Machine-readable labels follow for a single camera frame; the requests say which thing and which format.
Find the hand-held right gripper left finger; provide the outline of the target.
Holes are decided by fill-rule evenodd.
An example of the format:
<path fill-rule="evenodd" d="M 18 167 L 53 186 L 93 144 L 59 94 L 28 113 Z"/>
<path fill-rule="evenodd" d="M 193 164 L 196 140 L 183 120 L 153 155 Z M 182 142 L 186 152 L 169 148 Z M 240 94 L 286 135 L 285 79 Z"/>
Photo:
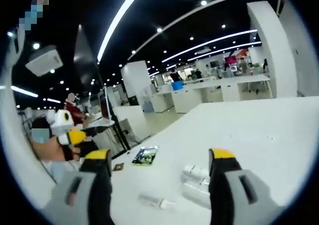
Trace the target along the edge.
<path fill-rule="evenodd" d="M 66 173 L 54 187 L 41 212 L 52 225 L 113 225 L 111 176 L 111 151 L 90 152 L 79 171 Z"/>

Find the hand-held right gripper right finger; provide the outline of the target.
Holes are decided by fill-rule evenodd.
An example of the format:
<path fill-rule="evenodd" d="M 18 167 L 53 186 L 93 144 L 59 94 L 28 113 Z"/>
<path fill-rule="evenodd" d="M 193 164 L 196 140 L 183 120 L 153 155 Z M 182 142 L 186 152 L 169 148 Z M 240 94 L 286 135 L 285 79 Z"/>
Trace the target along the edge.
<path fill-rule="evenodd" d="M 226 149 L 209 149 L 212 225 L 269 225 L 274 220 L 270 189 L 257 175 L 241 168 Z"/>

